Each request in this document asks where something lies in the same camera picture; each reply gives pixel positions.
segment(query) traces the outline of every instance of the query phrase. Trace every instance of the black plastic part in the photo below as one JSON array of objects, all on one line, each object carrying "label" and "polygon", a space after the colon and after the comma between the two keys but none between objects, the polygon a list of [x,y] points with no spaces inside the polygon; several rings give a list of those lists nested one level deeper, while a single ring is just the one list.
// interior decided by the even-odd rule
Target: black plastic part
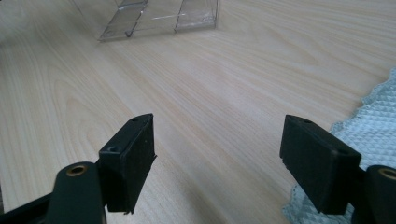
[{"label": "black plastic part", "polygon": [[319,212],[345,213],[359,152],[312,121],[287,115],[280,157]]},{"label": "black plastic part", "polygon": [[99,175],[94,163],[78,162],[58,173],[45,223],[106,223]]},{"label": "black plastic part", "polygon": [[375,223],[396,223],[396,170],[383,165],[370,166],[364,183]]},{"label": "black plastic part", "polygon": [[1,224],[44,223],[44,218],[50,204],[50,195],[47,194],[21,207],[11,210],[0,216]]},{"label": "black plastic part", "polygon": [[134,212],[155,158],[152,114],[130,119],[99,151],[96,164],[109,212]]}]

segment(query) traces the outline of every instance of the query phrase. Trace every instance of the wooden table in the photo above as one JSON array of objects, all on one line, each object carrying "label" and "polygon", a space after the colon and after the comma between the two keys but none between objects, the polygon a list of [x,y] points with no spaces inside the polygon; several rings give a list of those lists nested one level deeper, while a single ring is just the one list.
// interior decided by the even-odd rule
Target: wooden table
[{"label": "wooden table", "polygon": [[0,2],[6,211],[154,114],[135,214],[109,223],[287,223],[286,114],[329,130],[396,59],[394,0],[220,0],[215,30],[98,43],[71,1]]}]

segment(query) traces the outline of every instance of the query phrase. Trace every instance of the light blue cloth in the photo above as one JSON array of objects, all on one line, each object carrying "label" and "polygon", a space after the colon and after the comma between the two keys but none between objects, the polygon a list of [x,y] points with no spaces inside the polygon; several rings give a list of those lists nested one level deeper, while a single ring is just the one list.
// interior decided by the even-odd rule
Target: light blue cloth
[{"label": "light blue cloth", "polygon": [[[396,168],[396,68],[390,71],[389,80],[376,86],[362,102],[351,119],[334,123],[331,133],[361,153],[361,169],[375,164]],[[293,224],[350,223],[353,207],[349,205],[343,216],[319,214],[296,186],[283,213]]]}]

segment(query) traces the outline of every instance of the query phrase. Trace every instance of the tabletop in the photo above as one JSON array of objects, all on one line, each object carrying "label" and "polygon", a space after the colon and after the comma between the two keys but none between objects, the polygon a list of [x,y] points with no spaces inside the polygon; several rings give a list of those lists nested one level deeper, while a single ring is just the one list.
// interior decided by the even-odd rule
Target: tabletop
[{"label": "tabletop", "polygon": [[288,223],[285,115],[329,130],[385,81],[393,0],[219,0],[216,29],[99,43],[72,1],[0,2],[0,183],[6,211],[96,161],[154,115],[132,216],[108,223]]}]

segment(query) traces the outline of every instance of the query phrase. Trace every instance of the cloth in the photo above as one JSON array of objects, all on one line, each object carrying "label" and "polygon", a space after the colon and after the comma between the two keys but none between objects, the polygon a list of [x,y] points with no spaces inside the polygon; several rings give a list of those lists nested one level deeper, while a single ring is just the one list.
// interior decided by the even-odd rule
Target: cloth
[{"label": "cloth", "polygon": [[[362,98],[350,119],[334,123],[330,133],[362,155],[360,167],[381,164],[396,168],[396,67],[389,79]],[[350,223],[353,206],[343,216],[319,214],[300,186],[293,188],[283,214],[292,224]]]}]

